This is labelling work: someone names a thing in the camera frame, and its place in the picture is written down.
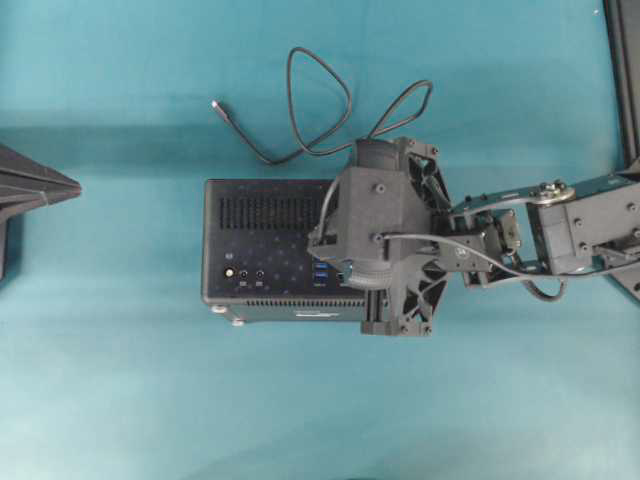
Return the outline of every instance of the vent slot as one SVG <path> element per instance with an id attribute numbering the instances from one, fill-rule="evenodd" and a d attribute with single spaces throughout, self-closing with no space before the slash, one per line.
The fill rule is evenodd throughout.
<path id="1" fill-rule="evenodd" d="M 364 307 L 364 300 L 247 300 L 249 307 Z"/>
<path id="2" fill-rule="evenodd" d="M 224 197 L 218 200 L 221 230 L 312 230 L 322 199 Z"/>

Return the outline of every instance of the teal surface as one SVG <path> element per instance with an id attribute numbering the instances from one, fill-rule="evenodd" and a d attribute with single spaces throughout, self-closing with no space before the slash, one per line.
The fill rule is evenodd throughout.
<path id="1" fill-rule="evenodd" d="M 639 478 L 640 310 L 604 279 L 548 305 L 455 278 L 430 339 L 233 329 L 201 304 L 205 179 L 345 162 L 262 166 L 210 110 L 291 148 L 294 45 L 353 88 L 336 141 L 432 79 L 402 134 L 439 145 L 457 199 L 621 165 L 595 0 L 0 0 L 0 142 L 84 187 L 13 224 L 0 478 Z M 310 136 L 340 92 L 296 71 Z"/>

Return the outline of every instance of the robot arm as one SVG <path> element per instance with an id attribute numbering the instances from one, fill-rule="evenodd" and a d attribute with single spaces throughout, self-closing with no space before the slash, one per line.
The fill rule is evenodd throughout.
<path id="1" fill-rule="evenodd" d="M 437 154 L 409 138 L 357 140 L 310 234 L 309 253 L 366 292 L 363 333 L 431 334 L 452 273 L 469 288 L 520 282 L 544 301 L 559 300 L 569 280 L 611 275 L 640 300 L 639 162 L 572 186 L 556 180 L 453 206 Z M 532 261 L 520 259 L 517 205 L 527 209 Z M 542 278 L 557 279 L 558 293 L 540 290 Z"/>

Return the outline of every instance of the wire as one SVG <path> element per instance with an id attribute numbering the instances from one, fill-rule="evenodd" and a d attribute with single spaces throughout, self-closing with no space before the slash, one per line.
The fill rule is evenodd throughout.
<path id="1" fill-rule="evenodd" d="M 522 264 L 520 255 L 518 255 L 517 253 L 514 253 L 512 258 L 515 265 L 520 266 Z M 544 292 L 532 280 L 523 280 L 522 286 L 527 290 L 527 292 L 536 297 L 538 300 L 553 303 L 564 297 L 564 294 L 567 290 L 567 280 L 560 279 L 558 280 L 558 282 L 560 282 L 560 287 L 558 288 L 558 292 L 555 295 L 549 295 L 548 293 Z"/>
<path id="2" fill-rule="evenodd" d="M 320 209 L 320 220 L 318 221 L 318 227 L 316 232 L 316 242 L 320 243 L 324 238 L 324 223 L 327 217 L 327 211 L 329 210 L 329 204 L 331 203 L 331 198 L 335 194 L 338 189 L 338 185 L 340 184 L 340 175 L 333 179 L 331 185 L 327 189 L 327 193 L 324 196 L 324 200 L 322 201 L 322 208 Z"/>
<path id="3" fill-rule="evenodd" d="M 344 110 L 344 113 L 340 117 L 340 119 L 331 128 L 326 130 L 320 136 L 311 140 L 309 143 L 306 143 L 302 138 L 302 135 L 300 134 L 300 129 L 298 128 L 298 122 L 296 120 L 295 109 L 293 106 L 292 69 L 293 69 L 293 59 L 296 53 L 307 55 L 311 59 L 315 60 L 322 68 L 324 68 L 336 80 L 336 82 L 338 82 L 340 87 L 342 87 L 342 90 L 344 91 L 347 99 L 346 108 Z M 311 50 L 308 50 L 303 47 L 292 48 L 287 58 L 286 85 L 287 85 L 287 105 L 289 109 L 289 122 L 291 124 L 291 130 L 293 131 L 293 136 L 296 142 L 298 143 L 298 145 L 300 146 L 300 148 L 281 158 L 272 159 L 267 155 L 265 155 L 258 148 L 258 146 L 249 138 L 249 136 L 240 128 L 240 126 L 236 123 L 236 121 L 229 114 L 229 112 L 227 112 L 218 101 L 214 100 L 213 102 L 211 102 L 211 106 L 218 113 L 218 115 L 224 120 L 224 122 L 227 125 L 229 125 L 229 127 L 231 127 L 238 134 L 238 136 L 247 144 L 247 146 L 258 156 L 258 158 L 268 165 L 280 165 L 282 163 L 286 163 L 298 157 L 302 153 L 308 153 L 309 155 L 313 155 L 316 157 L 333 155 L 334 153 L 338 153 L 353 145 L 352 142 L 349 142 L 349 143 L 343 143 L 336 147 L 328 148 L 325 150 L 312 150 L 311 148 L 314 145 L 317 145 L 318 143 L 326 140 L 331 135 L 333 135 L 336 131 L 338 131 L 344 125 L 344 123 L 349 119 L 352 111 L 352 95 L 351 95 L 351 91 L 349 90 L 349 87 L 344 82 L 344 80 L 342 80 L 340 75 L 338 75 L 335 72 L 335 70 L 333 70 L 329 66 L 327 62 L 322 60 L 322 58 L 320 58 L 318 55 L 313 53 Z M 422 104 L 418 109 L 418 111 L 403 120 L 400 120 L 388 127 L 382 128 L 382 125 L 388 120 L 389 116 L 400 106 L 400 104 L 404 102 L 407 99 L 407 97 L 409 97 L 414 91 L 416 91 L 418 88 L 421 88 L 421 87 L 427 87 L 427 93 L 425 94 L 424 100 L 422 101 Z M 369 135 L 366 138 L 372 138 L 372 137 L 377 137 L 379 135 L 383 135 L 385 133 L 395 130 L 396 128 L 400 128 L 416 120 L 426 110 L 432 91 L 433 91 L 433 84 L 429 80 L 419 80 L 413 83 L 412 85 L 410 85 L 389 106 L 387 111 L 382 115 L 380 120 L 378 120 L 378 122 L 373 127 L 371 132 L 369 132 Z"/>
<path id="4" fill-rule="evenodd" d="M 404 239 L 404 240 L 426 240 L 426 241 L 430 241 L 430 242 L 436 242 L 436 243 L 446 243 L 448 245 L 452 245 L 454 247 L 460 247 L 460 248 L 464 248 L 465 250 L 467 250 L 469 253 L 472 253 L 473 255 L 489 262 L 491 265 L 499 268 L 500 270 L 503 270 L 507 273 L 510 273 L 511 275 L 514 275 L 516 277 L 520 277 L 524 280 L 536 280 L 536 279 L 540 279 L 540 278 L 549 278 L 549 279 L 554 279 L 554 280 L 558 280 L 558 279 L 564 279 L 564 280 L 569 280 L 569 279 L 579 279 L 579 278 L 590 278 L 590 277 L 598 277 L 601 275 L 610 275 L 612 273 L 619 273 L 619 272 L 624 272 L 626 270 L 630 270 L 632 268 L 637 268 L 640 267 L 640 260 L 636 260 L 635 262 L 631 262 L 628 263 L 626 265 L 620 265 L 618 267 L 610 267 L 610 268 L 604 268 L 602 270 L 596 270 L 593 272 L 586 272 L 586 273 L 562 273 L 562 274 L 558 274 L 558 275 L 552 275 L 552 274 L 547 274 L 547 273 L 531 273 L 531 272 L 521 272 L 519 270 L 514 270 L 513 268 L 509 268 L 507 267 L 504 263 L 490 257 L 489 255 L 481 252 L 480 250 L 476 250 L 473 247 L 469 247 L 468 245 L 459 242 L 457 240 L 453 240 L 451 238 L 448 237 L 442 237 L 440 235 L 431 235 L 428 233 L 389 233 L 389 234 L 385 234 L 383 235 L 383 238 L 385 240 L 395 240 L 395 239 Z"/>
<path id="5" fill-rule="evenodd" d="M 393 114 L 393 112 L 395 112 L 398 109 L 398 107 L 402 104 L 402 102 L 404 102 L 407 99 L 407 97 L 411 96 L 413 92 L 415 92 L 417 89 L 421 87 L 426 87 L 427 93 L 425 93 L 424 100 L 422 100 L 422 105 L 420 105 L 420 108 L 418 109 L 418 111 L 413 115 L 409 115 L 407 118 L 394 123 L 393 125 L 389 125 L 386 128 L 382 128 L 382 125 L 386 123 L 389 117 Z M 429 98 L 431 97 L 431 92 L 433 92 L 433 83 L 430 82 L 429 80 L 418 80 L 414 84 L 409 85 L 409 87 L 404 92 L 402 92 L 393 101 L 391 105 L 389 105 L 389 108 L 387 108 L 387 111 L 384 112 L 382 117 L 380 117 L 380 120 L 378 120 L 378 122 L 371 129 L 371 131 L 369 132 L 369 135 L 367 135 L 367 138 L 377 137 L 378 135 L 382 135 L 384 133 L 390 132 L 391 130 L 395 130 L 396 128 L 400 128 L 406 125 L 407 123 L 413 122 L 416 118 L 422 115 L 426 110 L 427 105 L 429 103 Z"/>

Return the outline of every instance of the black cable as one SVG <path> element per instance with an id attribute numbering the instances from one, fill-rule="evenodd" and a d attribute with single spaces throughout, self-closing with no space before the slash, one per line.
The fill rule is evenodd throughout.
<path id="1" fill-rule="evenodd" d="M 251 150 L 253 150 L 253 152 L 258 156 L 260 160 L 262 160 L 264 163 L 268 165 L 280 165 L 282 163 L 286 163 L 300 156 L 302 153 L 308 151 L 309 147 L 312 147 L 313 145 L 316 145 L 322 142 L 323 140 L 326 140 L 331 135 L 333 135 L 340 127 L 342 127 L 342 125 L 344 125 L 344 123 L 351 116 L 351 105 L 352 105 L 351 92 L 349 91 L 349 87 L 347 87 L 346 83 L 344 83 L 342 78 L 340 78 L 340 76 L 329 66 L 328 63 L 326 63 L 324 60 L 318 57 L 315 53 L 311 52 L 310 50 L 307 50 L 306 48 L 295 47 L 291 49 L 291 51 L 289 52 L 289 58 L 287 60 L 287 69 L 286 69 L 287 99 L 289 102 L 289 119 L 293 122 L 293 125 L 295 125 L 295 115 L 293 114 L 293 95 L 291 92 L 291 69 L 293 65 L 293 57 L 296 54 L 296 52 L 300 52 L 305 55 L 308 55 L 313 60 L 318 62 L 318 64 L 322 68 L 324 68 L 327 72 L 329 72 L 329 74 L 333 78 L 336 79 L 336 81 L 340 84 L 340 86 L 344 90 L 344 93 L 347 98 L 347 106 L 345 108 L 344 113 L 340 117 L 340 119 L 331 128 L 329 128 L 320 136 L 316 137 L 311 142 L 309 142 L 308 145 L 304 145 L 304 142 L 302 142 L 301 139 L 296 138 L 296 140 L 298 140 L 299 143 L 301 144 L 301 148 L 289 153 L 288 155 L 285 155 L 284 157 L 271 159 L 260 151 L 260 149 L 256 146 L 256 144 L 253 143 L 253 141 L 249 138 L 249 136 L 246 133 L 244 133 L 244 131 L 240 128 L 240 126 L 235 122 L 233 117 L 222 107 L 222 105 L 220 105 L 220 103 L 218 103 L 215 100 L 211 103 L 211 106 L 218 113 L 218 115 L 220 115 L 220 117 L 225 121 L 225 123 L 229 125 L 240 136 L 240 138 L 242 138 L 242 140 L 249 146 L 249 148 L 251 148 Z M 294 132 L 297 133 L 297 125 L 294 127 Z"/>
<path id="2" fill-rule="evenodd" d="M 516 266 L 522 265 L 520 255 L 518 255 L 517 253 L 514 253 L 513 260 Z M 522 286 L 527 290 L 527 292 L 536 297 L 538 300 L 553 303 L 564 297 L 564 294 L 567 290 L 567 280 L 559 279 L 558 281 L 560 282 L 560 287 L 558 288 L 558 292 L 555 295 L 549 295 L 548 293 L 541 290 L 533 280 L 522 281 Z"/>
<path id="3" fill-rule="evenodd" d="M 409 115 L 407 118 L 394 123 L 393 125 L 389 125 L 386 128 L 382 128 L 382 126 L 393 114 L 393 112 L 395 112 L 398 109 L 400 104 L 404 102 L 407 99 L 407 97 L 409 97 L 413 92 L 415 92 L 420 87 L 426 87 L 427 93 L 425 93 L 424 100 L 422 100 L 422 105 L 420 105 L 420 108 L 418 109 L 418 111 L 413 115 Z M 382 135 L 384 133 L 390 132 L 391 130 L 395 130 L 396 128 L 400 128 L 406 125 L 407 123 L 413 122 L 416 118 L 422 115 L 426 110 L 427 104 L 429 103 L 429 98 L 431 97 L 431 92 L 433 92 L 433 83 L 431 83 L 429 80 L 418 80 L 414 84 L 409 85 L 409 87 L 404 92 L 402 92 L 398 96 L 398 98 L 396 98 L 393 101 L 391 105 L 389 105 L 389 108 L 387 108 L 387 111 L 384 112 L 382 117 L 380 117 L 380 120 L 378 120 L 378 122 L 371 129 L 371 131 L 369 132 L 369 135 L 367 135 L 367 138 L 377 137 L 378 135 Z"/>
<path id="4" fill-rule="evenodd" d="M 298 123 L 297 123 L 297 120 L 296 120 L 296 115 L 295 115 L 295 111 L 294 111 L 294 107 L 293 107 L 292 68 L 293 68 L 293 57 L 295 56 L 296 53 L 302 53 L 302 54 L 307 55 L 308 57 L 312 58 L 313 60 L 315 60 L 322 68 L 324 68 L 336 80 L 336 82 L 338 82 L 338 84 L 342 87 L 342 89 L 343 89 L 343 91 L 344 91 L 344 93 L 346 95 L 346 98 L 347 98 L 346 109 L 345 109 L 344 113 L 342 114 L 342 116 L 340 117 L 340 119 L 338 120 L 338 122 L 336 122 L 336 124 L 333 125 L 333 127 L 328 129 L 323 134 L 321 134 L 320 136 L 316 137 L 315 139 L 313 139 L 309 143 L 305 143 L 305 141 L 302 138 L 302 135 L 300 134 L 300 129 L 298 128 Z M 298 157 L 302 153 L 308 153 L 309 155 L 313 155 L 313 156 L 316 156 L 316 157 L 326 156 L 326 155 L 333 155 L 334 153 L 338 153 L 338 152 L 340 152 L 342 150 L 345 150 L 345 149 L 347 149 L 347 148 L 349 148 L 349 147 L 351 147 L 353 145 L 352 142 L 349 142 L 349 143 L 344 143 L 342 145 L 338 145 L 336 147 L 325 149 L 325 150 L 312 150 L 311 149 L 311 147 L 313 147 L 314 145 L 317 145 L 318 143 L 326 140 L 331 135 L 333 135 L 338 129 L 340 129 L 342 127 L 342 125 L 344 125 L 344 123 L 351 116 L 351 109 L 352 109 L 351 91 L 349 90 L 349 87 L 347 87 L 347 84 L 342 80 L 340 75 L 338 75 L 329 66 L 329 64 L 327 62 L 325 62 L 319 56 L 317 56 L 315 53 L 313 53 L 312 51 L 310 51 L 310 50 L 308 50 L 306 48 L 295 47 L 295 48 L 291 49 L 291 51 L 289 52 L 289 56 L 287 58 L 286 84 L 287 84 L 287 104 L 288 104 L 288 109 L 289 109 L 289 121 L 290 121 L 290 124 L 291 124 L 291 129 L 293 131 L 293 136 L 296 139 L 296 141 L 298 142 L 298 145 L 300 145 L 300 148 L 298 150 L 295 150 L 295 151 L 291 152 L 290 154 L 285 155 L 284 157 L 281 157 L 281 158 L 278 158 L 278 159 L 271 159 L 267 155 L 262 153 L 260 151 L 260 149 L 256 146 L 256 144 L 240 128 L 240 126 L 235 122 L 233 117 L 223 108 L 223 106 L 219 102 L 213 101 L 211 103 L 211 106 L 218 113 L 218 115 L 220 115 L 220 117 L 225 121 L 225 123 L 227 125 L 229 125 L 240 136 L 240 138 L 249 146 L 249 148 L 251 148 L 251 150 L 253 150 L 253 152 L 258 156 L 258 158 L 260 158 L 263 162 L 265 162 L 268 165 L 279 165 L 279 164 L 288 162 L 289 160 L 292 160 L 292 159 Z M 382 128 L 382 125 L 388 120 L 389 116 L 398 108 L 398 106 L 402 102 L 404 102 L 406 100 L 406 98 L 409 97 L 414 91 L 416 91 L 418 88 L 421 88 L 421 87 L 427 87 L 427 93 L 425 94 L 424 100 L 422 101 L 422 104 L 421 104 L 420 108 L 418 109 L 418 111 L 416 113 L 414 113 L 413 115 L 410 115 L 407 118 L 394 123 L 393 125 L 390 125 L 388 127 Z M 377 137 L 379 135 L 383 135 L 385 133 L 388 133 L 388 132 L 390 132 L 392 130 L 395 130 L 396 128 L 400 128 L 400 127 L 402 127 L 404 125 L 407 125 L 408 123 L 416 120 L 426 110 L 427 104 L 429 103 L 429 98 L 431 96 L 432 90 L 433 90 L 433 84 L 429 80 L 419 80 L 419 81 L 413 83 L 412 85 L 410 85 L 389 106 L 387 111 L 384 113 L 384 115 L 382 115 L 380 120 L 378 120 L 378 122 L 376 123 L 374 128 L 371 130 L 371 132 L 369 132 L 369 135 L 367 136 L 367 138 L 372 138 L 372 137 Z"/>

